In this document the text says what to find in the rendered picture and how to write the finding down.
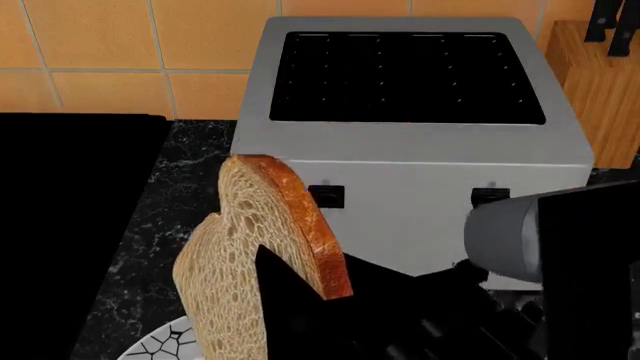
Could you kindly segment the white plate with black pattern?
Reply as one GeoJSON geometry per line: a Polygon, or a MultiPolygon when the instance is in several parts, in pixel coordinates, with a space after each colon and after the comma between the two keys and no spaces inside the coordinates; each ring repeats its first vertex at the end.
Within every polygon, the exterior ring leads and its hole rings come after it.
{"type": "Polygon", "coordinates": [[[205,360],[192,322],[183,316],[145,335],[117,360],[205,360]]]}

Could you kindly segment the wooden knife block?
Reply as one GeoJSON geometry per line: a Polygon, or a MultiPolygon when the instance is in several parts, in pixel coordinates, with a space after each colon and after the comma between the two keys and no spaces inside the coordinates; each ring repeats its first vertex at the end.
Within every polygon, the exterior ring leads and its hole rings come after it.
{"type": "Polygon", "coordinates": [[[594,152],[594,167],[631,167],[640,147],[640,32],[626,57],[607,56],[611,41],[585,43],[587,23],[554,23],[546,59],[594,152]]]}

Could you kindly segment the black cooktop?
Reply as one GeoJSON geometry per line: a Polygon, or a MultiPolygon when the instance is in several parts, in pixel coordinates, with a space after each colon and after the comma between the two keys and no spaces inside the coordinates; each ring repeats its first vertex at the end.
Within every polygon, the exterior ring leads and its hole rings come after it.
{"type": "Polygon", "coordinates": [[[69,360],[170,128],[0,113],[0,360],[69,360]]]}

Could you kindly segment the black toaster lever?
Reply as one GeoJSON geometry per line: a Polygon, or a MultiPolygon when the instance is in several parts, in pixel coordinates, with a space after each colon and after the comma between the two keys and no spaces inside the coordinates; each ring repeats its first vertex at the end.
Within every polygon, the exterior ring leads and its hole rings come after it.
{"type": "Polygon", "coordinates": [[[474,209],[487,203],[494,203],[509,198],[509,188],[473,188],[471,192],[471,204],[474,209]]]}
{"type": "Polygon", "coordinates": [[[345,187],[343,185],[310,185],[308,191],[320,209],[343,209],[345,187]]]}

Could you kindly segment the toasted bread slice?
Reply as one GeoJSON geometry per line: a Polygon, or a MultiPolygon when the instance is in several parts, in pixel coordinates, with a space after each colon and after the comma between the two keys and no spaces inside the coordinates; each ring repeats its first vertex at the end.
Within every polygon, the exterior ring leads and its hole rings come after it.
{"type": "Polygon", "coordinates": [[[269,155],[232,155],[219,172],[221,211],[191,234],[173,281],[206,360],[267,360],[255,257],[265,246],[321,299],[352,296],[345,257],[300,177],[269,155]]]}

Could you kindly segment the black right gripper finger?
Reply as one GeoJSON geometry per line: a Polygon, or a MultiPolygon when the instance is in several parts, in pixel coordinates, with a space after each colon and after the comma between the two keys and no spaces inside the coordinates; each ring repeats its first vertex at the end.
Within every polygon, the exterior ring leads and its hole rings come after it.
{"type": "Polygon", "coordinates": [[[414,278],[384,266],[344,254],[346,269],[354,296],[377,298],[404,293],[414,284],[414,278]]]}
{"type": "Polygon", "coordinates": [[[255,257],[268,360],[330,360],[319,310],[323,299],[284,260],[261,245],[255,257]]]}

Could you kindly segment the silver four-slot toaster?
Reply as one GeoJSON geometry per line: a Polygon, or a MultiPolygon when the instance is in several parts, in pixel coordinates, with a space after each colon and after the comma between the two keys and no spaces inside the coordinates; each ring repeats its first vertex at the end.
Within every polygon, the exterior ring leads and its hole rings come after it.
{"type": "Polygon", "coordinates": [[[273,17],[231,146],[343,185],[343,250],[409,275],[466,257],[473,188],[579,188],[594,155],[514,17],[273,17]]]}

